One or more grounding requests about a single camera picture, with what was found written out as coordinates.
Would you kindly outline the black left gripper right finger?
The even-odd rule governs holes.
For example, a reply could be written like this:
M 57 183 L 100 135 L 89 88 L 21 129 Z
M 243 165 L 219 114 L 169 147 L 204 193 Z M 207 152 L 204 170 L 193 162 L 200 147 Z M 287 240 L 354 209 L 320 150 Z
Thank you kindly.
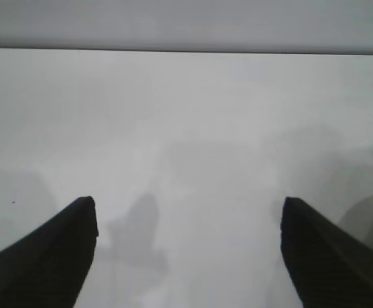
M 282 208 L 281 253 L 303 307 L 373 307 L 373 249 L 300 198 Z

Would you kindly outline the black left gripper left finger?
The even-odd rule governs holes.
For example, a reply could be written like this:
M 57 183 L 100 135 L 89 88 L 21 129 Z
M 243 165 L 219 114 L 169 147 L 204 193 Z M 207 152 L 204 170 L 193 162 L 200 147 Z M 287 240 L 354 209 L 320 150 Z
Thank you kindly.
M 74 307 L 99 235 L 94 199 L 79 197 L 0 251 L 0 307 Z

